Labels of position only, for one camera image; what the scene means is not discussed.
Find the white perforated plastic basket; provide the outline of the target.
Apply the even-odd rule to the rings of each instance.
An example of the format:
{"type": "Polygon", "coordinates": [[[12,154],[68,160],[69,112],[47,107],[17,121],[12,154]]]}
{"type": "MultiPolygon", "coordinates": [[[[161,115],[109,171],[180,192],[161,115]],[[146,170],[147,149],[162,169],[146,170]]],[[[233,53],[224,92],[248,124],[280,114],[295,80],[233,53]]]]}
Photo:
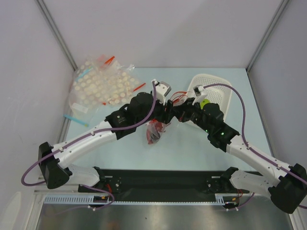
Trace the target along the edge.
{"type": "Polygon", "coordinates": [[[206,100],[210,103],[218,104],[220,107],[220,110],[224,114],[224,120],[226,119],[228,108],[230,105],[230,100],[232,96],[232,90],[228,87],[225,87],[221,84],[226,84],[231,86],[231,83],[223,78],[209,75],[209,74],[198,74],[195,75],[187,89],[187,96],[188,97],[195,97],[195,93],[193,91],[193,88],[197,85],[212,85],[212,84],[218,84],[216,86],[211,86],[209,88],[206,88],[207,91],[207,97],[206,100]]]}

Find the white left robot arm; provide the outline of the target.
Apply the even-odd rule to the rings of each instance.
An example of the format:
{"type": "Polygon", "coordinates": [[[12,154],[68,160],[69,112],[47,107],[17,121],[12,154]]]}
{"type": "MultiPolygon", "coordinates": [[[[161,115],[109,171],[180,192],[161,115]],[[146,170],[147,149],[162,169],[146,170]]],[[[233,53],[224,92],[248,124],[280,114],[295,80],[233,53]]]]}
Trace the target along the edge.
{"type": "Polygon", "coordinates": [[[99,167],[82,167],[73,162],[90,151],[119,140],[136,131],[139,125],[153,119],[170,119],[173,102],[154,100],[150,93],[141,92],[130,103],[108,115],[91,130],[77,138],[51,146],[45,142],[39,147],[40,170],[48,189],[65,184],[86,185],[96,192],[105,188],[106,179],[99,167]]]}

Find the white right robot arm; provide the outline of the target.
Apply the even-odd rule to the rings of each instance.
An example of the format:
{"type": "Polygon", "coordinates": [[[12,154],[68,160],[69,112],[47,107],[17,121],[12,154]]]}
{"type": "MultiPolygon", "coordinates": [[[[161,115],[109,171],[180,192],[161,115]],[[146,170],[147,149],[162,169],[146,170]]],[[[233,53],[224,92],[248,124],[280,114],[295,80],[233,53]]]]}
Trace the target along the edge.
{"type": "Polygon", "coordinates": [[[241,159],[258,172],[255,175],[235,167],[228,168],[221,180],[226,192],[243,189],[260,194],[288,214],[299,207],[307,195],[307,172],[303,166],[298,163],[291,166],[262,151],[256,151],[238,131],[223,121],[223,113],[216,103],[208,103],[200,108],[185,102],[173,110],[180,122],[191,121],[204,130],[214,147],[241,159]]]}

